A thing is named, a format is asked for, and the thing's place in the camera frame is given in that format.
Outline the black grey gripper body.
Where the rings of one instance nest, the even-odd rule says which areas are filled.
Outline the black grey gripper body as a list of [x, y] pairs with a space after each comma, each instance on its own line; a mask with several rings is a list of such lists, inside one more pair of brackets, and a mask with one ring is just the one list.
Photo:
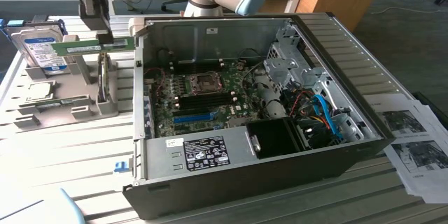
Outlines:
[[91, 30], [111, 34], [108, 0], [80, 0], [79, 14]]

